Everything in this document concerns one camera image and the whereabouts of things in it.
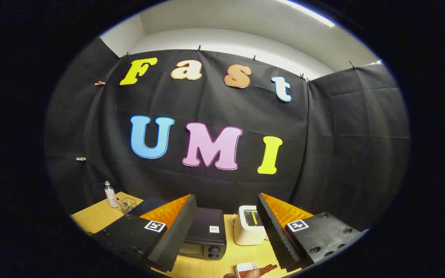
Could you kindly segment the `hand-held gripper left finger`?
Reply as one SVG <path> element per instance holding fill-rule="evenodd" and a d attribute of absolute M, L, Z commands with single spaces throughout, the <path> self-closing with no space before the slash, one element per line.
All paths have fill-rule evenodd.
<path fill-rule="evenodd" d="M 159 198 L 145 199 L 91 236 L 106 250 L 136 267 L 171 271 L 196 207 L 194 194 L 168 203 Z"/>

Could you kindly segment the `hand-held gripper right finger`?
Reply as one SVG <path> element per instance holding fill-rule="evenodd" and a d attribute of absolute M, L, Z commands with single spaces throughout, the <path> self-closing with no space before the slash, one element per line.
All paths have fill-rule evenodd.
<path fill-rule="evenodd" d="M 257 195 L 256 208 L 279 267 L 287 272 L 321 264 L 362 237 L 328 212 L 312 215 L 265 193 Z"/>

